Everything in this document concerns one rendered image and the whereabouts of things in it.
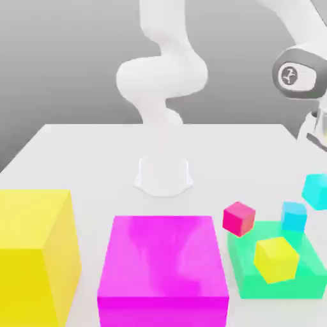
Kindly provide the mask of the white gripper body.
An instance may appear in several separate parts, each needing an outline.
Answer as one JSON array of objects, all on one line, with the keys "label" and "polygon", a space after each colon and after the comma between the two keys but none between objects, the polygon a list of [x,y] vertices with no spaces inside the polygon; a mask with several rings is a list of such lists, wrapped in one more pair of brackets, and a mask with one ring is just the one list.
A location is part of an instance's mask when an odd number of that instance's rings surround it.
[{"label": "white gripper body", "polygon": [[300,127],[297,141],[327,152],[327,113],[308,113]]}]

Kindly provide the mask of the large magenta box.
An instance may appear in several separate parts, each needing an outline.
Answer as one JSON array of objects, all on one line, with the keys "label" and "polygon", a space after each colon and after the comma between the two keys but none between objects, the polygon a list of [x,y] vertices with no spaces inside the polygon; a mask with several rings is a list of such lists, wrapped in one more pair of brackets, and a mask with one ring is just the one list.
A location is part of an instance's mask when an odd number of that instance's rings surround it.
[{"label": "large magenta box", "polygon": [[117,216],[97,291],[100,327],[226,327],[229,291],[209,216]]}]

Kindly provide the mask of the large green box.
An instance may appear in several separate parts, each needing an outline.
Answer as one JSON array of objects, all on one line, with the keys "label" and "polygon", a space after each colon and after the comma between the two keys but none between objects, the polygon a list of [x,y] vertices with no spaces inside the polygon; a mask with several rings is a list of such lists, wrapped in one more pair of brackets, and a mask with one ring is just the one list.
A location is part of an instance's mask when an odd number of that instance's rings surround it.
[{"label": "large green box", "polygon": [[[299,253],[295,279],[268,284],[254,266],[259,240],[283,237]],[[327,269],[304,232],[283,231],[279,221],[257,221],[242,237],[227,234],[227,248],[242,299],[321,299]]]}]

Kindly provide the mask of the small red cube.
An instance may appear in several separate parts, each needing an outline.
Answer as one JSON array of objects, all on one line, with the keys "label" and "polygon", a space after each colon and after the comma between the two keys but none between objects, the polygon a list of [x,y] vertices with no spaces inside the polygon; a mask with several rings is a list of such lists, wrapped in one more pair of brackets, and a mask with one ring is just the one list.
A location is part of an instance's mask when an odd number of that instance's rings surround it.
[{"label": "small red cube", "polygon": [[242,237],[254,226],[255,209],[235,202],[224,209],[222,227],[237,237]]}]

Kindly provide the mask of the large yellow box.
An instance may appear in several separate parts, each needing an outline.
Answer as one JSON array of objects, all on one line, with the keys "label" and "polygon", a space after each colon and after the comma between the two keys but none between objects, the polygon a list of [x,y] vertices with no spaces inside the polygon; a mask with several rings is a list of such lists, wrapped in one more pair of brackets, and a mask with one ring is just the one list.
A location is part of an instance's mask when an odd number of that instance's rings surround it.
[{"label": "large yellow box", "polygon": [[0,327],[65,327],[81,273],[69,190],[0,190]]}]

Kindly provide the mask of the small cyan cube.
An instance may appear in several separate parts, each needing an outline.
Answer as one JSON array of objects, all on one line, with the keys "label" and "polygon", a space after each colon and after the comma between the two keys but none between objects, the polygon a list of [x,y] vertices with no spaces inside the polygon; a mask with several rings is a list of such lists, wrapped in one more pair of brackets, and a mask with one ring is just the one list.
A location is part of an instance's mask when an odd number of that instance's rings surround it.
[{"label": "small cyan cube", "polygon": [[327,174],[309,174],[301,196],[316,210],[327,210]]}]

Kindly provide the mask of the small yellow cube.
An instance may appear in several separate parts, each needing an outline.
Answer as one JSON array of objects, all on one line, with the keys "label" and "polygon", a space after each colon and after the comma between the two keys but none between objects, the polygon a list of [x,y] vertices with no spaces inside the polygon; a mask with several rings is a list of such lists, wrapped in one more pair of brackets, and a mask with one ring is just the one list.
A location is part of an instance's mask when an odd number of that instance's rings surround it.
[{"label": "small yellow cube", "polygon": [[267,284],[295,279],[300,255],[284,237],[259,240],[254,266]]}]

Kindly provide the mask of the small blue cube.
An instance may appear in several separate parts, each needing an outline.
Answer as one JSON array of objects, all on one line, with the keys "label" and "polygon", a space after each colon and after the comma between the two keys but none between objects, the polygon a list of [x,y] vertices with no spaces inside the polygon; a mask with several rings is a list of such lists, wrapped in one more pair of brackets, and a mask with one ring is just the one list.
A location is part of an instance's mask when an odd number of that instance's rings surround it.
[{"label": "small blue cube", "polygon": [[281,226],[283,230],[304,232],[307,222],[307,209],[298,202],[284,202],[282,205]]}]

